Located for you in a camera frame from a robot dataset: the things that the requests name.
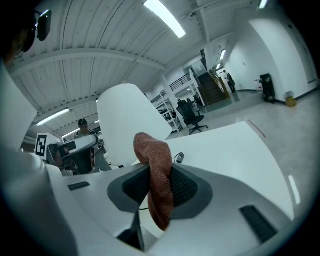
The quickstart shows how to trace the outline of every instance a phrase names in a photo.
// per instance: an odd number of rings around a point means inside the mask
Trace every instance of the cable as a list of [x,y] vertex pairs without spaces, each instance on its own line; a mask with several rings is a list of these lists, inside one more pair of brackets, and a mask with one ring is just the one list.
[[179,156],[182,152],[180,152],[179,154],[177,154],[174,158],[173,161],[176,163],[176,157]]

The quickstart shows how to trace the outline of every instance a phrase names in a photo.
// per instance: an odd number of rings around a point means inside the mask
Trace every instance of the gray floor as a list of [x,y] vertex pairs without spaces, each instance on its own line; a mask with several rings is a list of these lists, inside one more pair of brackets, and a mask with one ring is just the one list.
[[[300,204],[295,203],[291,186],[288,187],[295,216],[300,216],[319,189],[320,91],[299,100],[294,108],[266,103],[257,93],[238,92],[236,97],[232,96],[232,103],[224,103],[223,107],[211,106],[202,111],[205,118],[200,125],[208,125],[208,130],[213,130],[248,120],[255,124],[265,137],[252,128],[273,154],[288,185],[289,176],[295,180]],[[184,129],[179,134],[171,134],[168,139],[188,135],[189,130]]]

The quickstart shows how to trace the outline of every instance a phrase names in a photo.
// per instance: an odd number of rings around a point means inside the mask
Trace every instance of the black office chair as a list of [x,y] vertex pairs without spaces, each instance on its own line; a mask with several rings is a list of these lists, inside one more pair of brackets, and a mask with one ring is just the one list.
[[195,113],[193,112],[189,104],[178,106],[176,110],[178,110],[179,113],[182,115],[184,123],[187,126],[189,125],[194,126],[194,128],[189,129],[189,132],[190,132],[189,135],[193,134],[196,130],[202,132],[200,128],[203,128],[203,127],[206,127],[207,129],[209,128],[209,126],[207,125],[204,125],[204,126],[199,125],[199,123],[205,118],[204,115],[200,115],[200,110],[197,111],[199,116],[195,115]]

